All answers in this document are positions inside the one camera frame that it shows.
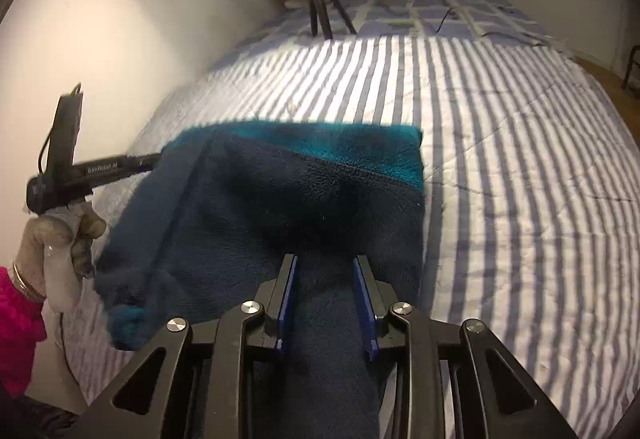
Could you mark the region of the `left hand grey glove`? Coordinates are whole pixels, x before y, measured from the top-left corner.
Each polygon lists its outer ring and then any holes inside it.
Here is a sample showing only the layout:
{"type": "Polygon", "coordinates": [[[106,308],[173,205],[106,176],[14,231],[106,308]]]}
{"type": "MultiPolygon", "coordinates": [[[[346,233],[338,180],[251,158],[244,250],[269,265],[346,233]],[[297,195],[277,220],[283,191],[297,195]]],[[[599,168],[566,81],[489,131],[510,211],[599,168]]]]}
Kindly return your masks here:
{"type": "Polygon", "coordinates": [[[9,274],[28,299],[49,303],[58,313],[73,311],[82,282],[94,275],[93,242],[106,222],[89,202],[54,208],[29,219],[9,274]]]}

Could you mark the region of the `left forearm magenta sleeve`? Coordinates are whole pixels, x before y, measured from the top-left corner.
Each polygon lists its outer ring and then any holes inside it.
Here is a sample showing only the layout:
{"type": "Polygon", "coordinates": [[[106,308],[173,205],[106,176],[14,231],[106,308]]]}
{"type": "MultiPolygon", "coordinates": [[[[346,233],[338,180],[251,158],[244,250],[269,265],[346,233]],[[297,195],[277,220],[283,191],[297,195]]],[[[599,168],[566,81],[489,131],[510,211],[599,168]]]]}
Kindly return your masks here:
{"type": "Polygon", "coordinates": [[[47,338],[43,303],[25,297],[1,269],[1,386],[11,398],[23,396],[32,381],[37,344],[47,338]]]}

